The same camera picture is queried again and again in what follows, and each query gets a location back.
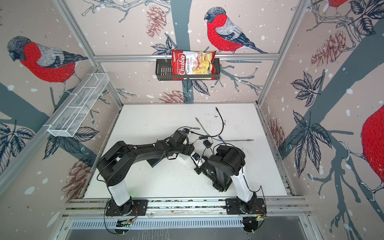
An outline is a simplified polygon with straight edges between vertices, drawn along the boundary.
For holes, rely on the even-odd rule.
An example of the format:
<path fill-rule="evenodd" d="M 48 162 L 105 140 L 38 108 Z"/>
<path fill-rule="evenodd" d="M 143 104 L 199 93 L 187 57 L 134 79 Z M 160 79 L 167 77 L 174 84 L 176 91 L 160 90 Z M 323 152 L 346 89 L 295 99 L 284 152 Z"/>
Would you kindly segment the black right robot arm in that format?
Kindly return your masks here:
<path fill-rule="evenodd" d="M 256 205 L 257 194 L 247 183 L 245 172 L 245 153 L 232 144 L 218 144 L 216 152 L 210 157 L 192 153 L 195 171 L 210 178 L 213 187 L 225 192 L 231 184 L 235 186 L 239 208 L 245 213 Z"/>

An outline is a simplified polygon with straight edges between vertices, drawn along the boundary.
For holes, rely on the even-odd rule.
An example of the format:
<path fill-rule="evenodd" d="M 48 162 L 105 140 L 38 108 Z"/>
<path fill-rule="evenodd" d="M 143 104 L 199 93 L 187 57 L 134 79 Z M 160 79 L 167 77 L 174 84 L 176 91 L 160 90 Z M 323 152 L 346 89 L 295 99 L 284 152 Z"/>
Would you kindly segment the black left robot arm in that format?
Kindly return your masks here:
<path fill-rule="evenodd" d="M 102 176 L 112 200 L 118 206 L 126 205 L 131 199 L 125 178 L 135 163 L 147 161 L 152 167 L 163 159 L 179 155 L 191 156 L 195 151 L 189 142 L 189 131 L 177 130 L 164 140 L 153 144 L 128 145 L 124 141 L 116 142 L 98 161 L 97 169 Z"/>

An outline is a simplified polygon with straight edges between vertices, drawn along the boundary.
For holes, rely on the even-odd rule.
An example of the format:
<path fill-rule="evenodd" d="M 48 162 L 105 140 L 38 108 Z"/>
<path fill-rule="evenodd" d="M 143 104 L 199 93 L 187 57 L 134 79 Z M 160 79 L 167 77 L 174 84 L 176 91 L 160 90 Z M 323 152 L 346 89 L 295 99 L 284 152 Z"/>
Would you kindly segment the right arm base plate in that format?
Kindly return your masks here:
<path fill-rule="evenodd" d="M 226 199 L 228 215 L 265 215 L 267 208 L 264 199 L 257 198 L 245 203 L 240 199 Z"/>

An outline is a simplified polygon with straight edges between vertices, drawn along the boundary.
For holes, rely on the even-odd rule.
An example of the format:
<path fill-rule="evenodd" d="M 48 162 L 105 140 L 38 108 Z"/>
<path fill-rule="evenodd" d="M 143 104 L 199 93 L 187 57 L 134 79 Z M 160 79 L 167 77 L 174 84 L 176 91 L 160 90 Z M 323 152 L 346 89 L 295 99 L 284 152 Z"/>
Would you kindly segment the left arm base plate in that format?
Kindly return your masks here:
<path fill-rule="evenodd" d="M 128 200 L 122 206 L 118 206 L 113 199 L 109 200 L 106 206 L 107 217 L 123 216 L 145 216 L 148 206 L 148 200 Z"/>

